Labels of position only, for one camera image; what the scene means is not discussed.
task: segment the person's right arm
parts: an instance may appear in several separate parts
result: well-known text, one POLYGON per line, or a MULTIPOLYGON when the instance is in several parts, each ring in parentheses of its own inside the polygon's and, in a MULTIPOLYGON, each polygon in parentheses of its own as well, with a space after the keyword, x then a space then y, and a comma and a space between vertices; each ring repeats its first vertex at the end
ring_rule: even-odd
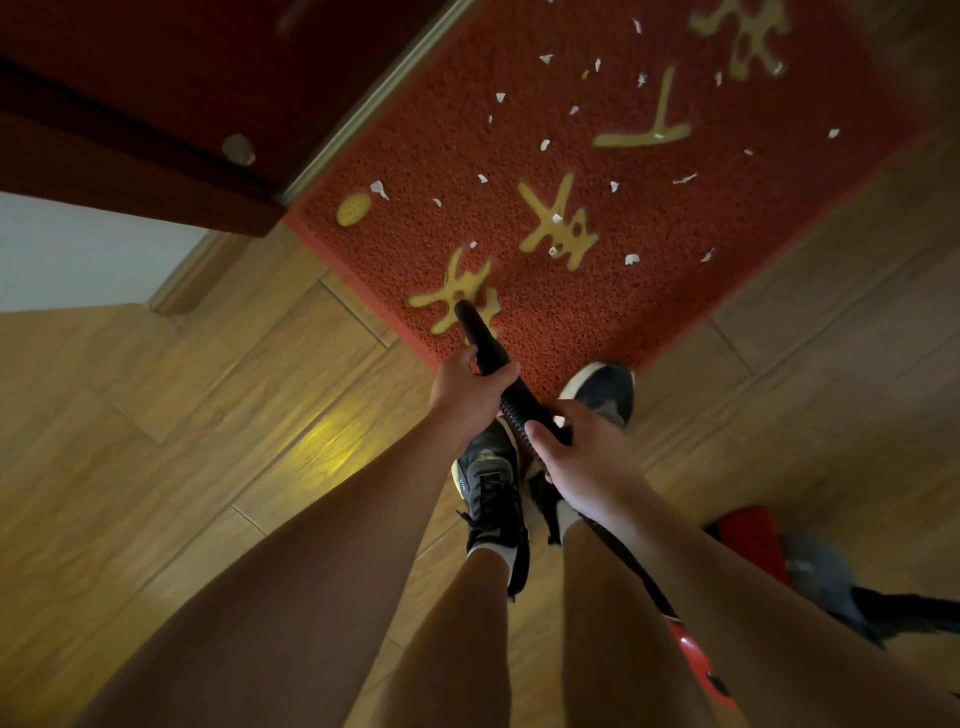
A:
POLYGON ((527 434, 574 508, 630 549, 757 726, 960 726, 960 701, 711 539, 647 484, 620 430, 558 402, 527 434))

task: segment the yellow oval logo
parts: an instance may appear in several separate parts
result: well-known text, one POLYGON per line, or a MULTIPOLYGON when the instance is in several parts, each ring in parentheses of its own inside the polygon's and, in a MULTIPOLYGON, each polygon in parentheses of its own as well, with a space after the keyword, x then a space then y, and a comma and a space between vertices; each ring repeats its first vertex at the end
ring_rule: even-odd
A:
POLYGON ((337 208, 337 223, 343 228, 356 225, 370 212, 370 195, 366 192, 357 192, 340 203, 337 208))

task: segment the red doormat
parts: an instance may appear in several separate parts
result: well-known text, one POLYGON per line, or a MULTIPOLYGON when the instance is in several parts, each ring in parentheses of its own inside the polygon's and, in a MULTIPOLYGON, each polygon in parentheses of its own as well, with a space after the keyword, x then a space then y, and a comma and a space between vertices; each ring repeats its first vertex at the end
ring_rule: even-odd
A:
POLYGON ((551 395, 649 363, 916 131, 830 0, 487 0, 287 222, 430 363, 475 295, 551 395))

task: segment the yellow chinese character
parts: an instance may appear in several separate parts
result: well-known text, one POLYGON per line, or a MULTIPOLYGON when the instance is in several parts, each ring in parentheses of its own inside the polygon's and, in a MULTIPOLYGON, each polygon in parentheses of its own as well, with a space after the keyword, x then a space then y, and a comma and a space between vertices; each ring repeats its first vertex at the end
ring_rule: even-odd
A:
POLYGON ((537 199, 537 195, 526 184, 521 182, 517 185, 520 196, 540 218, 540 226, 520 243, 520 250, 524 253, 532 253, 537 249, 540 241, 550 235, 553 238, 553 248, 550 249, 550 254, 555 258, 569 255, 566 270, 571 273, 580 267, 584 254, 600 237, 599 235, 587 234, 587 211, 582 207, 574 213, 569 225, 564 223, 566 200, 570 196, 570 187, 572 186, 573 173, 571 172, 564 176, 560 183, 560 189, 557 191, 557 199, 554 200, 553 206, 548 208, 537 199))
POLYGON ((779 76, 784 69, 782 61, 775 59, 766 46, 766 37, 771 30, 780 35, 790 31, 790 24, 786 19, 786 10, 783 0, 763 0, 763 7, 756 15, 749 15, 740 5, 740 0, 724 0, 712 15, 700 15, 698 12, 690 14, 689 26, 701 36, 712 36, 717 32, 720 23, 727 15, 736 15, 740 27, 733 40, 733 52, 730 58, 730 75, 740 81, 746 81, 750 76, 750 59, 759 58, 763 67, 771 76, 779 76), (739 58, 737 52, 744 37, 750 39, 750 50, 746 58, 739 58))
POLYGON ((690 136, 693 127, 689 124, 678 124, 674 127, 666 125, 666 107, 670 102, 670 88, 673 86, 673 72, 677 66, 672 65, 663 73, 663 82, 660 84, 660 100, 657 101, 657 116, 654 125, 647 133, 602 133, 594 137, 594 147, 646 147, 651 144, 667 144, 671 141, 680 141, 690 136))
MULTIPOLYGON (((430 329, 430 333, 434 336, 439 336, 457 323, 457 315, 453 312, 454 304, 462 299, 476 303, 480 286, 493 269, 493 262, 488 258, 477 273, 465 272, 458 277, 457 267, 460 265, 460 256, 463 255, 463 253, 463 248, 457 248, 457 250, 453 252, 453 255, 450 256, 450 260, 446 263, 443 288, 433 293, 424 293, 419 296, 411 296, 407 299, 407 303, 414 308, 423 308, 426 305, 436 302, 446 303, 446 315, 430 329)), ((490 323, 492 318, 500 312, 500 301, 496 297, 496 290, 488 288, 486 299, 486 303, 482 308, 477 306, 477 311, 480 313, 480 318, 483 319, 495 337, 499 332, 491 327, 490 323)))

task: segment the sock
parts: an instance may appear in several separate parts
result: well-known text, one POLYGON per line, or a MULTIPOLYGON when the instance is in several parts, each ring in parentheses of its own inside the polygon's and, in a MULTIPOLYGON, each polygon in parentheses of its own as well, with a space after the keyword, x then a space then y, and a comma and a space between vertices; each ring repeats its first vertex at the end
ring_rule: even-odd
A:
POLYGON ((514 578, 514 561, 516 561, 516 547, 510 546, 501 546, 500 544, 491 544, 489 542, 481 542, 480 544, 475 544, 473 548, 468 552, 467 556, 469 557, 477 548, 488 548, 491 551, 495 551, 503 557, 503 560, 507 562, 507 566, 510 567, 510 573, 507 575, 507 583, 510 583, 510 580, 514 578))
POLYGON ((564 542, 564 535, 566 535, 566 530, 580 521, 580 514, 573 510, 573 506, 567 503, 565 500, 557 501, 557 524, 560 526, 560 543, 564 542))

